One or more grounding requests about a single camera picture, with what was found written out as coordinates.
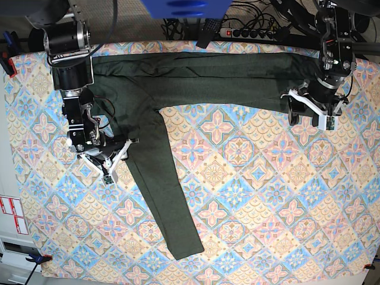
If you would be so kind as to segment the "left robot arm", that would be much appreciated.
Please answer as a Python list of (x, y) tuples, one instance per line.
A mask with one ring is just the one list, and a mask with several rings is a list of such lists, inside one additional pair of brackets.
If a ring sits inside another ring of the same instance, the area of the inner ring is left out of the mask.
[(379, 16), (379, 1), (314, 1), (312, 15), (298, 1), (272, 1), (273, 7), (299, 31), (319, 40), (315, 79), (305, 80), (283, 96), (289, 106), (289, 124), (312, 111), (312, 125), (337, 130), (342, 107), (349, 103), (338, 88), (356, 69), (356, 55), (379, 55), (379, 43), (361, 38), (358, 28)]

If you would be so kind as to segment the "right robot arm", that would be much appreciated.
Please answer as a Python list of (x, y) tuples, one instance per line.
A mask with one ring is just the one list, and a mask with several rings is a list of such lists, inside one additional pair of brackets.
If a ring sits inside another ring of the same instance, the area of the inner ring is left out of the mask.
[(100, 119), (92, 115), (95, 96), (90, 31), (76, 18), (71, 1), (33, 1), (26, 17), (44, 32), (43, 46), (51, 67), (54, 89), (63, 98), (62, 113), (68, 120), (66, 143), (99, 172), (106, 185), (116, 183), (116, 168), (128, 158), (133, 143), (124, 135), (108, 136)]

